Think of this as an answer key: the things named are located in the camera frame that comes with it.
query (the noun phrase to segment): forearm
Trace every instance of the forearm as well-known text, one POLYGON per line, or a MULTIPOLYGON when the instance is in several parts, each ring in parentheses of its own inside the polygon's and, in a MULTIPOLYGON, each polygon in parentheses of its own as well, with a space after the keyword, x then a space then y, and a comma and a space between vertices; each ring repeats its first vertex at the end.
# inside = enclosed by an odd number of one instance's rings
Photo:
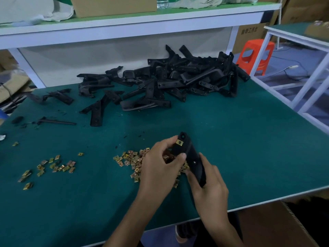
POLYGON ((218 247, 243 247, 243 243, 233 225, 228 223, 224 228, 208 230, 218 247))
POLYGON ((157 208, 158 206, 148 201, 146 197, 138 195, 121 223, 103 246, 136 247, 157 208))

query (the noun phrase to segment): hand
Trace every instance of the hand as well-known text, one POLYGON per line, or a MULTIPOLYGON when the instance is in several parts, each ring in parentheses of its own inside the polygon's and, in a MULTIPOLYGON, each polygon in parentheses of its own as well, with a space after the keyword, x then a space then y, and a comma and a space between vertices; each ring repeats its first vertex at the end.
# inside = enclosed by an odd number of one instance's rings
POLYGON ((190 170, 187 169, 185 173, 191 186, 196 210, 204 226, 212 234, 230 225, 227 216, 228 189, 217 166, 212 166, 202 153, 200 157, 206 172, 207 183, 204 187, 200 187, 190 170))
POLYGON ((159 207, 174 186, 179 169, 183 166, 186 154, 179 154, 174 161, 166 164, 162 154, 171 148, 178 136, 155 143, 143 159, 141 183, 138 196, 146 198, 159 207))

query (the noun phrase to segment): orange stool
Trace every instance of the orange stool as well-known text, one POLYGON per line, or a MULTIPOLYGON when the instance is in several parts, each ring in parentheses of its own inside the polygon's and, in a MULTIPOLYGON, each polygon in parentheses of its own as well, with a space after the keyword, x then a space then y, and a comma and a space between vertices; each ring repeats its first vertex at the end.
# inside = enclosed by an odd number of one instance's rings
MULTIPOLYGON (((245 70, 247 74, 250 74, 250 72, 255 64, 257 55, 258 55, 259 51, 261 50, 261 45, 263 44, 263 41, 264 41, 263 39, 247 41, 245 46, 242 49, 242 52, 241 52, 236 64, 238 64, 240 68, 245 70), (251 55, 247 56, 247 57, 242 57, 243 53, 246 51, 247 48, 250 48, 253 50, 251 55)), ((262 70, 262 73, 261 73, 262 75, 265 75, 267 66, 269 64, 269 59, 271 58, 273 50, 274 50, 274 46, 275 46, 274 42, 270 41, 265 49, 265 50, 269 50, 269 55, 265 60, 261 60, 258 65, 257 71, 262 70)))

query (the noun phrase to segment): shoe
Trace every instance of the shoe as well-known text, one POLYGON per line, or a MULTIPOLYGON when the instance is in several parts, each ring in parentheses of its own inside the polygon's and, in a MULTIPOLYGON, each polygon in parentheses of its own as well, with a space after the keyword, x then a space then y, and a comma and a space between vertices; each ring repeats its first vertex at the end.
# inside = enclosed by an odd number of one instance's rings
POLYGON ((175 225, 175 233, 176 233, 176 240, 179 244, 183 244, 187 242, 187 238, 183 238, 179 236, 177 225, 175 225))

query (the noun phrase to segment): floor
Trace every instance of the floor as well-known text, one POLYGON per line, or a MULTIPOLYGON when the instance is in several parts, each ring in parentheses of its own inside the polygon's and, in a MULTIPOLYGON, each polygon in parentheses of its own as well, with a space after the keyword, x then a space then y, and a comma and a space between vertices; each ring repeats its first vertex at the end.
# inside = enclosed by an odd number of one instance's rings
MULTIPOLYGON (((322 51, 301 48, 298 45, 283 43, 282 46, 283 49, 275 50, 273 52, 265 76, 259 76, 259 78, 262 78, 262 81, 269 86, 293 83, 294 80, 291 80, 291 78, 300 79, 311 75, 325 55, 325 53, 322 51), (289 76, 287 76, 283 71, 277 73, 286 67, 293 65, 298 65, 299 67, 294 69, 287 69, 286 72, 289 76)), ((320 79, 326 78, 328 74, 329 71, 325 71, 320 79)), ((288 99, 292 100, 300 89, 301 87, 295 87, 291 89, 279 90, 279 92, 286 96, 288 99)), ((302 105, 313 94, 314 91, 315 89, 312 88, 307 92, 305 98, 295 108, 295 111, 298 111, 302 107, 302 105)), ((314 104, 313 107, 310 108, 308 112, 318 120, 329 125, 329 91, 323 94, 322 97, 314 104)), ((183 245, 179 245, 175 239, 175 226, 148 231, 145 232, 142 236, 142 243, 145 247, 190 247, 193 246, 193 242, 194 238, 190 239, 183 245)))

